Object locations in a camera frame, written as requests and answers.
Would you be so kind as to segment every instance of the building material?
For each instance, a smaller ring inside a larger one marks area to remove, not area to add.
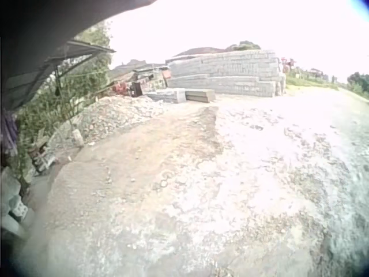
[[[167,88],[151,91],[146,94],[154,101],[162,100],[168,103],[183,103],[186,101],[186,94],[184,88]]]
[[[186,99],[190,101],[210,103],[215,100],[215,91],[213,89],[186,88]]]
[[[283,94],[285,75],[272,50],[198,55],[169,64],[171,88],[213,89],[215,93],[273,97]]]

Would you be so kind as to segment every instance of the roof overhang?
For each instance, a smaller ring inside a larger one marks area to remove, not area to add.
[[[16,110],[34,97],[41,85],[64,60],[84,57],[70,68],[72,70],[101,53],[114,53],[114,50],[77,40],[68,41],[47,58],[41,66],[30,68],[27,72],[8,78],[2,92],[2,104],[8,110]]]

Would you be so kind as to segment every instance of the concrete ground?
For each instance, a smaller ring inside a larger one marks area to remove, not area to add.
[[[366,101],[218,95],[86,146],[19,259],[34,276],[345,276],[369,249],[368,183]]]

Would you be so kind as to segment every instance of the gravel pile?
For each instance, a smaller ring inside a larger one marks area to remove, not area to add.
[[[131,98],[112,96],[101,98],[71,119],[85,143],[97,142],[119,129],[130,129],[168,109],[170,104],[155,102],[147,96]],[[51,148],[67,148],[75,145],[70,122],[65,122],[49,141]]]

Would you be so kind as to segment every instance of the green foliage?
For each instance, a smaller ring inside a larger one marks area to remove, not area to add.
[[[322,79],[319,79],[319,78],[301,79],[301,78],[295,78],[291,74],[288,74],[286,76],[286,85],[294,85],[297,87],[331,88],[331,89],[338,90],[338,86],[336,84],[324,82],[324,80]]]
[[[369,98],[369,74],[355,72],[347,78],[348,88],[361,96]]]
[[[102,47],[109,47],[108,25],[100,22],[75,37],[76,40]],[[62,74],[82,58],[66,60],[59,69]],[[60,124],[78,114],[83,106],[95,101],[94,92],[108,83],[110,54],[100,54],[90,61],[76,67],[56,82],[55,75],[42,85],[31,102],[17,112],[20,119],[20,140],[18,142],[18,166],[23,166],[27,148],[35,142],[40,129],[51,136]],[[82,99],[83,105],[76,103]]]
[[[240,42],[239,45],[233,46],[232,49],[234,51],[243,51],[243,50],[253,50],[253,49],[259,50],[261,48],[259,45],[245,40],[243,42]]]
[[[363,94],[363,88],[359,84],[353,85],[352,91],[357,94]]]

